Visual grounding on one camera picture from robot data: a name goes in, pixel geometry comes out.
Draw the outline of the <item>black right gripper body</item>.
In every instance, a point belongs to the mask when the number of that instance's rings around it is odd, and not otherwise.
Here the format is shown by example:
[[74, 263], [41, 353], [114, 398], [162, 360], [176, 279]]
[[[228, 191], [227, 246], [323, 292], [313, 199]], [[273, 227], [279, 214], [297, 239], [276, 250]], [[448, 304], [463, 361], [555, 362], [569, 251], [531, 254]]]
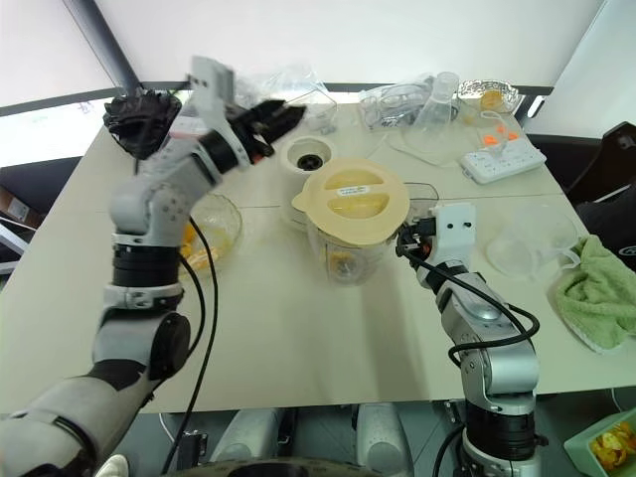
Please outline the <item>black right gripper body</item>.
[[436, 221], [433, 217], [403, 223], [397, 230], [397, 256], [412, 255], [420, 260], [428, 259], [432, 251], [432, 238], [435, 235]]

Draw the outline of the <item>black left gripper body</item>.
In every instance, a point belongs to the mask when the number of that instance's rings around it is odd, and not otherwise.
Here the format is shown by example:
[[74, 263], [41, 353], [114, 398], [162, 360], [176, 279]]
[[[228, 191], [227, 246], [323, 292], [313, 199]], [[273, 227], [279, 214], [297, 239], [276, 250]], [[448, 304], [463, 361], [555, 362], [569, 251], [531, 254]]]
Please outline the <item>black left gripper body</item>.
[[264, 124], [249, 124], [249, 109], [237, 105], [226, 107], [226, 120], [245, 149], [250, 164], [256, 164], [274, 154], [273, 147], [264, 139], [258, 139]]

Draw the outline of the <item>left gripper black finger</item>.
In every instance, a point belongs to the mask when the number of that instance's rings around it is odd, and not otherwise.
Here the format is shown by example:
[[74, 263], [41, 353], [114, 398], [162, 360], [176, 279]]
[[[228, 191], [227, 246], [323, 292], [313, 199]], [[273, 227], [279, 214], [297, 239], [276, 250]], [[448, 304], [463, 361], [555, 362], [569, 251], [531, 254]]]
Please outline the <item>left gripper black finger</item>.
[[275, 111], [267, 120], [267, 141], [275, 142], [295, 129], [302, 121], [305, 111], [304, 105], [286, 105]]
[[286, 102], [282, 99], [267, 99], [249, 110], [249, 124], [273, 124], [282, 120], [286, 113]]

